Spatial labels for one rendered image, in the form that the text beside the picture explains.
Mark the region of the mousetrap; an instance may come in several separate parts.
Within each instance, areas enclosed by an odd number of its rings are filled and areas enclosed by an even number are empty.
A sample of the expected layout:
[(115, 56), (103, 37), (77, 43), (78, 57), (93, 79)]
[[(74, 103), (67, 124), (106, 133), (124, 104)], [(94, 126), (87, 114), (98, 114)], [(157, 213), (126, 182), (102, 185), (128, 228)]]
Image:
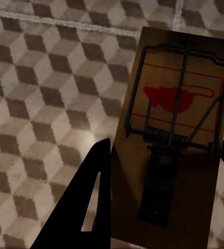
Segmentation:
[(110, 152), (110, 237), (207, 249), (223, 135), (224, 40), (143, 26)]

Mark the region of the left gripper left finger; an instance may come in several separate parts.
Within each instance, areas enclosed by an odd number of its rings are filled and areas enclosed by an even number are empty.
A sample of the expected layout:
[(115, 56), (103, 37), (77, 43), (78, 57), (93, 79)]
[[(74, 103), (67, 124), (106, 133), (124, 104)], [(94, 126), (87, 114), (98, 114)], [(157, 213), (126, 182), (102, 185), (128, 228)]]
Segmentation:
[[(91, 147), (30, 249), (110, 249), (110, 152), (110, 138)], [(81, 231), (99, 172), (95, 229)]]

